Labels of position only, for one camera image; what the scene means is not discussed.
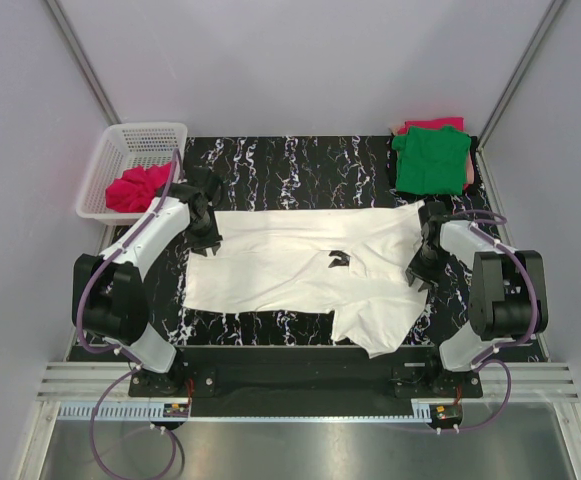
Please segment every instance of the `reflective floor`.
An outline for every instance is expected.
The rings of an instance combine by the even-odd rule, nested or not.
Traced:
[[[464,424],[493,407],[466,405]],[[96,440],[117,474],[146,478],[167,463],[170,442],[142,424],[99,422]],[[459,435],[421,434],[373,424],[189,423],[176,430],[185,449],[170,479],[574,479],[549,406],[510,405],[492,426]],[[59,421],[41,478],[108,478],[92,460],[88,424]]]

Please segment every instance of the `black marble table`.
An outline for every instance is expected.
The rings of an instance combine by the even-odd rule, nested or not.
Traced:
[[[385,164],[390,137],[189,138],[185,155],[211,166],[226,181],[223,210],[396,207],[442,200],[454,211],[489,209],[478,171],[471,195],[416,196],[391,190]],[[215,314],[183,307],[188,251],[176,237],[145,279],[154,327],[186,345],[333,345],[333,314],[289,311]],[[467,321],[471,274],[451,257],[438,288],[404,344],[438,345]],[[76,347],[74,359],[83,358]],[[539,361],[537,344],[508,352],[515,361]]]

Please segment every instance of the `folded green towel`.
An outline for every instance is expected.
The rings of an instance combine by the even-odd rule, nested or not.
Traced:
[[[398,152],[398,192],[461,195],[466,183],[470,136],[451,126],[441,130],[410,127],[392,140]]]

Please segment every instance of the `white laundry basket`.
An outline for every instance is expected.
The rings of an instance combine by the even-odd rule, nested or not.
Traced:
[[[165,165],[175,148],[183,150],[188,128],[183,123],[125,123],[108,127],[90,160],[77,201],[77,214],[106,225],[132,225],[142,213],[119,213],[106,207],[106,188],[125,170]],[[179,175],[179,166],[175,179]]]

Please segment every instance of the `black and white robotic arm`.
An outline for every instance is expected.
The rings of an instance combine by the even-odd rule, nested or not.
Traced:
[[[179,157],[178,150],[174,155]],[[181,375],[178,369],[182,362],[175,362],[176,348],[150,323],[143,281],[156,258],[176,235],[183,233],[186,246],[203,255],[207,249],[216,252],[222,240],[213,210],[213,204],[223,195],[220,177],[208,168],[185,162],[183,171],[186,181],[172,183],[165,198],[162,198],[163,191],[157,192],[148,211],[123,237],[98,256],[79,257],[74,266],[72,302],[75,325],[79,303],[85,302],[81,312],[83,330],[122,347],[143,368],[173,377]],[[92,283],[95,272],[104,262],[109,265]]]
[[[498,241],[480,231],[473,221],[457,220],[441,202],[419,209],[423,243],[408,266],[412,285],[438,285],[450,254],[472,270],[468,301],[469,321],[439,347],[443,370],[464,372],[476,367],[475,359],[498,351],[498,345],[523,338],[531,328],[533,305],[527,282],[514,262],[497,248]],[[507,247],[525,268],[536,296],[537,316],[532,333],[548,324],[543,261],[535,251]]]

